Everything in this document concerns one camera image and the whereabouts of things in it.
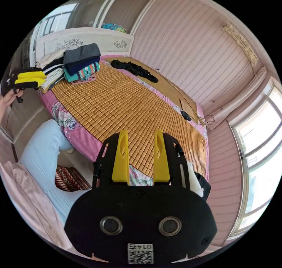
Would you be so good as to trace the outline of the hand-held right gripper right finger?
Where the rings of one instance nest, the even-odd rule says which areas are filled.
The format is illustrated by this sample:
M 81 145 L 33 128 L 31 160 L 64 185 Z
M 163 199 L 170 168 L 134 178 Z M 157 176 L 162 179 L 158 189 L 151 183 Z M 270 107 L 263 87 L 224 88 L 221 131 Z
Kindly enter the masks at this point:
M 168 183 L 169 181 L 170 181 L 170 174 L 169 174 L 169 167 L 168 167 L 163 131 L 157 129 L 155 131 L 153 182 Z

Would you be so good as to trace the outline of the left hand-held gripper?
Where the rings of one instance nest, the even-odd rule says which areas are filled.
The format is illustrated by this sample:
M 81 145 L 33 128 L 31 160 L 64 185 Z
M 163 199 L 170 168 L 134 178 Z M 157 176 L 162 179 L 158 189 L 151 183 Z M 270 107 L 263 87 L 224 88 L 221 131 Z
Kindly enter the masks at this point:
M 5 96 L 10 90 L 38 90 L 45 82 L 46 75 L 37 67 L 13 70 L 6 80 L 1 83 L 1 95 Z

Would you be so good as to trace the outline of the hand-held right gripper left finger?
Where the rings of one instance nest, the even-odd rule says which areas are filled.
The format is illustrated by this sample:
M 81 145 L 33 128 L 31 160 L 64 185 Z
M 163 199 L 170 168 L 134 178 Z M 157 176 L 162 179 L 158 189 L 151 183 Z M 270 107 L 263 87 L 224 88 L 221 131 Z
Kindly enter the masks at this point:
M 122 130 L 118 135 L 117 149 L 112 172 L 112 181 L 130 182 L 127 130 Z

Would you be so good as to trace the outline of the person's left hand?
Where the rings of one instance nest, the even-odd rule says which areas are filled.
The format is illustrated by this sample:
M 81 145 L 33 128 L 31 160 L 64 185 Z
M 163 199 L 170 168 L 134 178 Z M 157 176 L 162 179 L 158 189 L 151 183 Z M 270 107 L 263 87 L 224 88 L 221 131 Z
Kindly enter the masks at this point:
M 5 111 L 10 106 L 16 97 L 21 97 L 23 95 L 23 90 L 10 90 L 5 96 L 1 96 L 0 98 L 0 122 L 4 117 Z

